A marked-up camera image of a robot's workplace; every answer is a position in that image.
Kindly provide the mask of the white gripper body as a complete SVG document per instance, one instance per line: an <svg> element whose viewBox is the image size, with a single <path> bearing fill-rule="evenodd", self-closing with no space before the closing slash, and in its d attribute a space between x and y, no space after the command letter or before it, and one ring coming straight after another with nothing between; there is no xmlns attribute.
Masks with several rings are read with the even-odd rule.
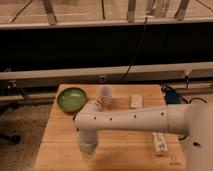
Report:
<svg viewBox="0 0 213 171"><path fill-rule="evenodd" d="M79 133L77 136L77 142L82 158L84 160L90 160L96 152L98 136Z"/></svg>

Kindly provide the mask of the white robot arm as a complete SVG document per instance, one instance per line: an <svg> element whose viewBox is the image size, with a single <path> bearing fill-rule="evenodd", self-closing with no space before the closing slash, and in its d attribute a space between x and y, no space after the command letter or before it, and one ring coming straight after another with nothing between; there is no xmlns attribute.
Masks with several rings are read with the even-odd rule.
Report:
<svg viewBox="0 0 213 171"><path fill-rule="evenodd" d="M88 101L74 119L80 149L93 153L99 130L171 133L189 137L186 171L213 171L213 103L103 111Z"/></svg>

